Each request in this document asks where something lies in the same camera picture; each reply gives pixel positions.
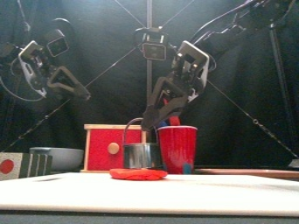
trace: black curtain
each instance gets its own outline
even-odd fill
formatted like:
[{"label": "black curtain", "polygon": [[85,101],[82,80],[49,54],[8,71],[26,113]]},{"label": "black curtain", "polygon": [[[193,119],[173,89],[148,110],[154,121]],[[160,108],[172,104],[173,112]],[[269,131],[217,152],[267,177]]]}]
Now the black curtain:
[{"label": "black curtain", "polygon": [[[153,27],[162,26],[170,44],[178,47],[207,22],[243,3],[243,0],[153,0]],[[146,63],[134,50],[132,34],[146,26],[146,1],[28,0],[21,4],[30,32],[24,32],[17,2],[2,0],[0,42],[22,46],[34,40],[44,45],[44,33],[60,29],[69,50],[53,63],[72,71],[86,86],[90,99],[73,99],[62,104],[62,99],[49,95],[29,102],[12,97],[0,87],[0,148],[24,152],[36,146],[84,149],[84,124],[126,124],[145,110]],[[295,2],[273,30],[265,27],[223,54],[216,70],[209,73],[204,93],[181,113],[181,124],[199,129],[196,165],[284,166],[293,158],[284,146],[299,153],[297,7]],[[65,18],[70,25],[52,22],[54,18]],[[271,34],[276,35],[277,49]],[[281,55],[283,76],[276,69],[276,50]],[[153,61],[153,84],[169,73],[170,64],[170,57]],[[5,86],[22,98],[38,99],[25,84],[17,63],[13,72],[14,75],[1,67]],[[24,139],[9,147],[28,130]]]}]

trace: wooden box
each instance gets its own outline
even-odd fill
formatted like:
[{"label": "wooden box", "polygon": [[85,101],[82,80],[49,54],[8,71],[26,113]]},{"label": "wooden box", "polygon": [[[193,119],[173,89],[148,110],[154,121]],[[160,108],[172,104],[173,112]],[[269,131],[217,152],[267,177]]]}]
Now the wooden box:
[{"label": "wooden box", "polygon": [[[85,124],[86,145],[82,172],[106,172],[124,168],[122,136],[125,125]],[[141,142],[140,125],[129,125],[125,144]]]}]

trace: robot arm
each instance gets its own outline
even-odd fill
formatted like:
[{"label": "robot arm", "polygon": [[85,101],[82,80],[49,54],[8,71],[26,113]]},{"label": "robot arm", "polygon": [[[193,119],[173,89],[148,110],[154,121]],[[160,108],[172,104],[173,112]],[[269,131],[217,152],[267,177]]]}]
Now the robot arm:
[{"label": "robot arm", "polygon": [[182,41],[172,63],[172,71],[160,77],[146,104],[142,130],[177,116],[185,104],[197,97],[207,84],[209,56],[188,41]]},{"label": "robot arm", "polygon": [[65,66],[50,65],[42,46],[34,41],[18,53],[18,60],[26,83],[38,95],[45,97],[49,88],[58,95],[89,99],[89,92],[70,71]]},{"label": "robot arm", "polygon": [[[141,121],[142,130],[148,131],[166,118],[180,115],[186,103],[205,88],[211,58],[219,57],[244,37],[281,19],[293,3],[295,0],[247,0],[237,8],[211,20],[189,42],[182,41],[172,71],[154,84]],[[212,23],[232,13],[235,17],[231,24],[220,31],[207,31]]]}]

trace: red plastic cup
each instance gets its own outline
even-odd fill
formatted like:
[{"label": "red plastic cup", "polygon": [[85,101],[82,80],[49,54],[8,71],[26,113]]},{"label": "red plastic cup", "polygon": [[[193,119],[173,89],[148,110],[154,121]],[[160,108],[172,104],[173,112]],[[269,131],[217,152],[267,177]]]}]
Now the red plastic cup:
[{"label": "red plastic cup", "polygon": [[196,152],[196,132],[192,126],[157,129],[162,166],[169,174],[191,174]]}]

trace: red sticker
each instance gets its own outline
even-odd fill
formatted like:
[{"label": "red sticker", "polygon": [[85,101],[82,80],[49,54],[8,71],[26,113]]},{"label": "red sticker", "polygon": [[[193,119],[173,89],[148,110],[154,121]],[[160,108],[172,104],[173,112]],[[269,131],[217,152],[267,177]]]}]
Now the red sticker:
[{"label": "red sticker", "polygon": [[13,168],[14,168],[14,162],[10,159],[4,160],[2,163],[0,164],[0,172],[2,174],[9,173]]}]

